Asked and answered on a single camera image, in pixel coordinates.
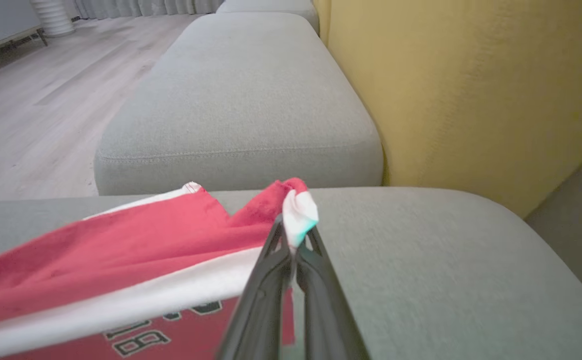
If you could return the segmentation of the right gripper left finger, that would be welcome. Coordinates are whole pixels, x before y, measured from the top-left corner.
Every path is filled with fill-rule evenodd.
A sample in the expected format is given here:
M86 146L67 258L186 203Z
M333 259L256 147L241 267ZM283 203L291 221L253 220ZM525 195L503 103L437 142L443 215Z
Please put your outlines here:
M217 360L279 360L285 292L293 256L278 215L215 355Z

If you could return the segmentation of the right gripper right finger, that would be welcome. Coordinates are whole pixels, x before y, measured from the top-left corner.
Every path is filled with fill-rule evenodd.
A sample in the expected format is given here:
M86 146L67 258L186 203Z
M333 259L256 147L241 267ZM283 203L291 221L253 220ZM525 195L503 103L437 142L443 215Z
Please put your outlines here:
M297 284L304 292L307 360L369 360L363 340L318 228L306 234L295 255Z

